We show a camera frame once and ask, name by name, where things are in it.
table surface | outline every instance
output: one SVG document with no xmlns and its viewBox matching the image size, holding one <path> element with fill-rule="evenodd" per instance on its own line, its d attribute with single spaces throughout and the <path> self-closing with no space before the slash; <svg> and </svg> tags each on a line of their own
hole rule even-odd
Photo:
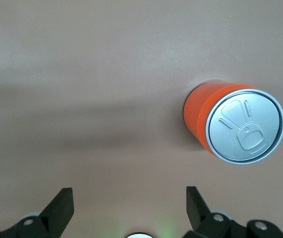
<svg viewBox="0 0 283 238">
<path fill-rule="evenodd" d="M 283 141 L 236 166 L 184 125 L 210 79 L 283 107 L 283 1 L 0 0 L 0 229 L 71 186 L 62 238 L 179 238 L 195 185 L 238 223 L 283 231 Z"/>
</svg>

metal bolt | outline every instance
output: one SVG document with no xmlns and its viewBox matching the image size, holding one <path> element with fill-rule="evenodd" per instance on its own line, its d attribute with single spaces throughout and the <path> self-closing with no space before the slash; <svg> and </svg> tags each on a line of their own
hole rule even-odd
<svg viewBox="0 0 283 238">
<path fill-rule="evenodd" d="M 32 219 L 28 219 L 28 220 L 24 221 L 23 225 L 24 226 L 29 226 L 32 223 L 33 223 L 33 220 Z"/>
<path fill-rule="evenodd" d="M 220 215 L 220 214 L 215 214 L 215 215 L 213 216 L 213 218 L 214 218 L 217 222 L 223 222 L 223 221 L 224 221 L 223 216 Z"/>
<path fill-rule="evenodd" d="M 260 230 L 263 230 L 263 231 L 267 230 L 267 226 L 263 222 L 256 222 L 255 226 Z"/>
</svg>

can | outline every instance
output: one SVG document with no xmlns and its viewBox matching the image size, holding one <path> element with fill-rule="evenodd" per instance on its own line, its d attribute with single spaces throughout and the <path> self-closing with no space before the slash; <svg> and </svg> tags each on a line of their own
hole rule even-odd
<svg viewBox="0 0 283 238">
<path fill-rule="evenodd" d="M 283 109 L 270 94 L 223 81 L 195 88 L 184 105 L 189 131 L 213 155 L 236 164 L 268 157 L 283 138 Z"/>
</svg>

silver can lid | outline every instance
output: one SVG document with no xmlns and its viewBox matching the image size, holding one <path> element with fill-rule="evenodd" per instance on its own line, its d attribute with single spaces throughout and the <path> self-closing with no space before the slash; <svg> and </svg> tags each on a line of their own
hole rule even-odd
<svg viewBox="0 0 283 238">
<path fill-rule="evenodd" d="M 270 94 L 242 89 L 224 96 L 206 123 L 212 151 L 232 164 L 252 164 L 269 156 L 283 138 L 283 109 Z"/>
</svg>

